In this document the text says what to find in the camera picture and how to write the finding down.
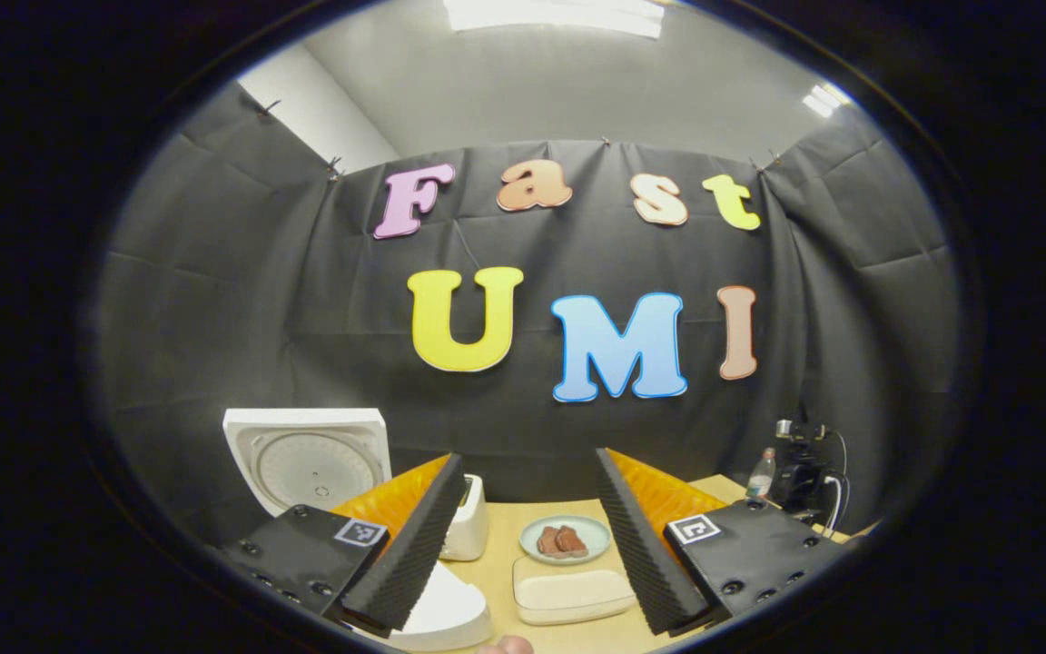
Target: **plate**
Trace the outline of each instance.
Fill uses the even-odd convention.
[[[561,525],[568,525],[575,529],[575,535],[581,537],[584,545],[588,546],[588,555],[575,559],[569,556],[567,559],[554,559],[551,556],[542,555],[537,542],[543,534],[544,526],[560,528]],[[575,566],[577,563],[587,563],[597,556],[605,554],[611,543],[611,532],[599,520],[584,516],[548,516],[540,518],[530,525],[523,526],[520,532],[520,547],[523,547],[531,558],[537,561],[552,564],[552,566]]]

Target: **letter m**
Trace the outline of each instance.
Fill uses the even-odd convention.
[[[589,361],[611,397],[628,385],[636,361],[640,377],[632,393],[641,398],[673,397],[685,392],[688,382],[680,376],[677,359],[679,295],[649,293],[632,311],[620,335],[593,295],[569,295],[552,302],[551,313],[564,322],[564,381],[555,386],[560,402],[589,402],[599,393],[589,380]]]

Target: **plastic food container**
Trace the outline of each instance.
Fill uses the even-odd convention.
[[[552,566],[523,556],[511,567],[511,587],[520,621],[528,625],[595,621],[636,604],[614,554],[581,566]]]

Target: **cooked meat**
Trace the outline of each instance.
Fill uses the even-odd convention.
[[[589,555],[589,546],[584,545],[575,529],[568,525],[560,525],[560,531],[555,532],[555,546],[560,547],[561,551],[575,556],[576,559]]]
[[[560,532],[554,526],[544,526],[543,534],[535,546],[540,549],[541,555],[551,556],[552,559],[567,559],[568,554],[560,550],[560,543],[555,541],[555,535]]]

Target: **plastic bottle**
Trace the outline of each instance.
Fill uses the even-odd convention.
[[[777,464],[773,460],[773,448],[765,448],[760,453],[760,460],[753,467],[753,471],[748,476],[748,488],[745,489],[745,497],[765,497],[769,493],[769,487],[773,484],[774,472],[777,472]]]

